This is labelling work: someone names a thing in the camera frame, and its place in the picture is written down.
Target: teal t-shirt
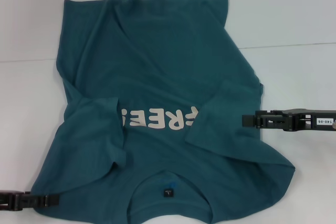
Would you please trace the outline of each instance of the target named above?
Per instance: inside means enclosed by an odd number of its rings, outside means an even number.
[[[224,29],[228,0],[66,0],[68,105],[34,194],[55,218],[205,223],[275,204],[295,168],[243,128],[263,86]]]

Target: white letter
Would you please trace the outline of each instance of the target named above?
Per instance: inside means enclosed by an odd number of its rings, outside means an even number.
[[[124,115],[127,115],[127,110],[122,109],[121,114],[122,114],[122,126],[125,126],[126,117]]]
[[[185,115],[185,118],[195,119],[197,114],[198,114],[197,108],[196,107],[191,107],[191,112],[192,112],[191,114]],[[186,121],[185,124],[188,125],[188,126],[191,126],[193,124],[193,121]]]
[[[183,122],[183,114],[181,110],[176,110],[176,116],[172,113],[167,111],[166,115],[169,116],[171,118],[171,120],[169,121],[169,127],[172,130],[180,130],[184,127],[184,122]]]
[[[166,127],[166,124],[164,122],[164,110],[163,109],[149,109],[149,112],[157,114],[157,115],[149,116],[149,120],[158,122],[158,123],[149,123],[148,124],[149,128],[163,129]]]
[[[130,126],[146,126],[145,112],[143,110],[132,110],[131,115],[137,115],[137,118],[131,118]]]

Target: white surface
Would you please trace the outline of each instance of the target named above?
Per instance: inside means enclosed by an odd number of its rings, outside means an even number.
[[[30,190],[62,122],[66,100],[53,60],[62,2],[0,0],[0,189]],[[335,17],[336,0],[230,0],[226,28],[240,48],[330,43]],[[335,109],[336,44],[242,53],[265,85],[263,109]],[[262,136],[294,163],[295,177],[275,206],[227,223],[335,224],[336,134],[264,130]],[[27,209],[0,212],[0,223],[72,222]],[[146,223],[202,222],[168,216]]]

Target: neckline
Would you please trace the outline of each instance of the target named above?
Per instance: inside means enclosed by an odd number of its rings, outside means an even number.
[[[147,167],[137,167],[137,170],[134,171],[133,176],[124,184],[123,190],[119,194],[120,198],[118,201],[118,212],[120,213],[120,216],[117,218],[118,223],[130,224],[128,208],[136,188],[147,178],[163,170],[169,170],[170,172],[183,176],[193,183],[207,200],[211,211],[200,211],[199,208],[196,210],[196,208],[192,205],[188,205],[188,208],[185,208],[184,211],[182,211],[181,208],[176,208],[177,204],[175,202],[168,203],[171,205],[169,208],[165,208],[165,204],[158,204],[157,206],[153,207],[153,209],[148,208],[143,213],[132,215],[134,217],[132,224],[141,224],[144,221],[163,215],[182,215],[201,221],[208,220],[208,216],[210,215],[209,223],[213,223],[213,220],[216,219],[213,204],[214,201],[213,196],[209,191],[210,187],[207,186],[206,180],[201,175],[199,175],[199,171],[195,170],[194,167],[185,163],[182,164],[181,162],[171,160],[159,162]]]

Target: clothing tag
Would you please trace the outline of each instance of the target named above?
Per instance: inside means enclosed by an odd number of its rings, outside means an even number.
[[[163,191],[163,197],[174,197],[174,190],[169,188]]]

